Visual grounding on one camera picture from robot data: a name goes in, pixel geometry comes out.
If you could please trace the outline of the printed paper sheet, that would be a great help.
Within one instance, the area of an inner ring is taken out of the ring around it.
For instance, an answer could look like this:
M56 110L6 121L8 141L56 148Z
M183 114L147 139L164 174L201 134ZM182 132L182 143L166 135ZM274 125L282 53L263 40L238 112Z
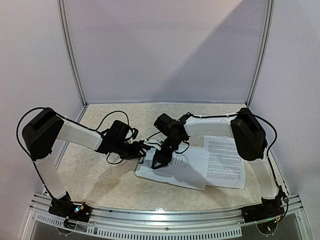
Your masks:
M143 170L141 171L140 175L136 177L176 185L177 180L174 178L172 162L170 162L166 167L162 167L159 169L151 169L152 160L155 152L156 150L154 148L147 152L146 157L144 158Z
M172 155L175 186L204 191L207 183L209 152L202 147L191 146L183 154Z

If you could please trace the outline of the green translucent plastic folder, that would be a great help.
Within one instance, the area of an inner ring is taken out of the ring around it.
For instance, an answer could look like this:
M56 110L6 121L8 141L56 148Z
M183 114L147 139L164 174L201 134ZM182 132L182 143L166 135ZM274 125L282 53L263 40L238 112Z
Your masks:
M139 176L143 169L144 169L144 160L141 160L137 163L134 175Z

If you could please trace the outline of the remaining printed paper stack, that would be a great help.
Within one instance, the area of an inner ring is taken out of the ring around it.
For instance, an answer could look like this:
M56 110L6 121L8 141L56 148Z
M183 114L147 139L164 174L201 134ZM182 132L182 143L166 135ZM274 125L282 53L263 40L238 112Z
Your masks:
M209 153L206 184L243 189L246 184L245 165L237 152L235 140L223 136L205 136L203 146Z

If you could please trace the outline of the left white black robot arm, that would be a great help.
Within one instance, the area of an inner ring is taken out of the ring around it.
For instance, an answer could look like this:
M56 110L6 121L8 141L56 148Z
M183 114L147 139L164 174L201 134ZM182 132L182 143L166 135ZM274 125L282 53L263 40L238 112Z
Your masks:
M136 128L115 120L110 128L103 131L88 128L55 112L50 107L37 107L39 113L22 129L27 152L50 197L55 209L63 216L74 213L74 205L66 200L67 191L60 180L52 160L53 146L63 140L86 147L100 154L117 154L122 160L134 160L146 155L150 146L136 141Z

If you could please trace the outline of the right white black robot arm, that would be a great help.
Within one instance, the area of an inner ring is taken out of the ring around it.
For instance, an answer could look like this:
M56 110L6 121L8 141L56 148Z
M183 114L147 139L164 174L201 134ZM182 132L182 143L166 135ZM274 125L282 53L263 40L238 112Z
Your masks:
M167 114L160 115L154 126L166 136L155 151L151 168L166 167L172 160L174 151L182 142L195 136L220 136L232 138L239 156L248 161L260 186L262 204L258 213L269 218L278 210L282 202L289 199L277 182L276 173L269 156L271 145L260 124L262 118L243 107L236 113L226 115L195 115L190 112L178 120Z

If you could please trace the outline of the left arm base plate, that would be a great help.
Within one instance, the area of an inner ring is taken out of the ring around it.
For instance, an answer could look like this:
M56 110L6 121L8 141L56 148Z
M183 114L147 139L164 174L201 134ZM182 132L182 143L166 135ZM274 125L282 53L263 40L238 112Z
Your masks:
M67 200L52 200L48 212L69 220L88 223L93 208L84 202L74 203Z

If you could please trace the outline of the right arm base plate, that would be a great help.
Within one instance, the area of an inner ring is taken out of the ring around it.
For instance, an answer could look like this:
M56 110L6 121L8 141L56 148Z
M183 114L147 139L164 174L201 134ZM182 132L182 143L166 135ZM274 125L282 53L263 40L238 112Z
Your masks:
M285 213L282 204L260 203L241 208L241 215L245 223L273 219Z

